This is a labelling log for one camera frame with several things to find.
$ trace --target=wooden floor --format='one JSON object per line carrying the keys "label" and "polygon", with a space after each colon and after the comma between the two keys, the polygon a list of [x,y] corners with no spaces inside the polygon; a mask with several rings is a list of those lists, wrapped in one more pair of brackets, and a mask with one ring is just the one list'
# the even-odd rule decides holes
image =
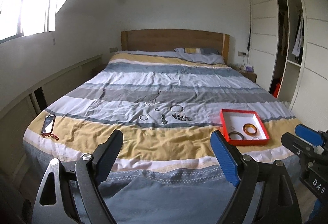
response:
{"label": "wooden floor", "polygon": [[19,186],[19,192],[25,199],[30,200],[32,207],[34,207],[40,183],[40,176],[32,168],[29,168]]}

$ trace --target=wall socket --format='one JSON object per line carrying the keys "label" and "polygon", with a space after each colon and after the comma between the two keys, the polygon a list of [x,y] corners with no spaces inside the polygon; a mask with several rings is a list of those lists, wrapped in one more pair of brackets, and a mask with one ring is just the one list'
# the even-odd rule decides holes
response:
{"label": "wall socket", "polygon": [[245,52],[238,52],[238,56],[248,56]]}
{"label": "wall socket", "polygon": [[109,48],[110,53],[114,53],[114,52],[117,52],[117,51],[118,51],[117,47]]}

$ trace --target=amber bangle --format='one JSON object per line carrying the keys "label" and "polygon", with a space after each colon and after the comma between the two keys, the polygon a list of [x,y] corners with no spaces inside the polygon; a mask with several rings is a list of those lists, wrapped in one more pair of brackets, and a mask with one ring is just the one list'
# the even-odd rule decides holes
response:
{"label": "amber bangle", "polygon": [[[246,128],[252,128],[254,130],[254,132],[249,132]],[[257,134],[257,128],[253,124],[250,124],[250,123],[246,123],[243,126],[243,131],[249,136],[255,136]]]}
{"label": "amber bangle", "polygon": [[245,139],[244,136],[243,136],[240,132],[237,132],[237,131],[229,132],[229,138],[230,138],[230,139],[231,139],[230,135],[232,135],[232,134],[236,134],[236,135],[240,136],[240,138],[241,138],[242,140]]}

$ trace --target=metal bolt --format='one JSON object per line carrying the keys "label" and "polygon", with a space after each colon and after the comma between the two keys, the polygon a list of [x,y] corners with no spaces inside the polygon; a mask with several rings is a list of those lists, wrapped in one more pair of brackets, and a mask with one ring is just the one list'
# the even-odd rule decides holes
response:
{"label": "metal bolt", "polygon": [[89,160],[90,158],[91,158],[91,154],[85,154],[82,156],[82,159],[85,161]]}
{"label": "metal bolt", "polygon": [[284,163],[281,160],[277,160],[276,165],[279,167],[282,167],[284,165]]}
{"label": "metal bolt", "polygon": [[57,158],[53,158],[52,160],[50,160],[50,165],[57,165],[58,164],[58,159]]}
{"label": "metal bolt", "polygon": [[243,155],[243,159],[245,161],[251,161],[252,160],[252,157],[250,155]]}

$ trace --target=blue clamp handle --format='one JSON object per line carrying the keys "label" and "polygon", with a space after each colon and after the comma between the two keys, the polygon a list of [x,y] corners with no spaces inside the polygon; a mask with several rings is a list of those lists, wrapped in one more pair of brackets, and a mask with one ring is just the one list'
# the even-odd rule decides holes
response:
{"label": "blue clamp handle", "polygon": [[212,132],[210,142],[212,150],[222,168],[224,176],[226,177],[227,181],[237,187],[240,183],[240,177],[238,175],[238,163],[233,158],[232,153],[229,151],[231,146],[218,130]]}
{"label": "blue clamp handle", "polygon": [[295,127],[295,134],[314,146],[323,146],[324,141],[320,133],[310,129],[309,127],[306,127],[302,124],[298,124]]}

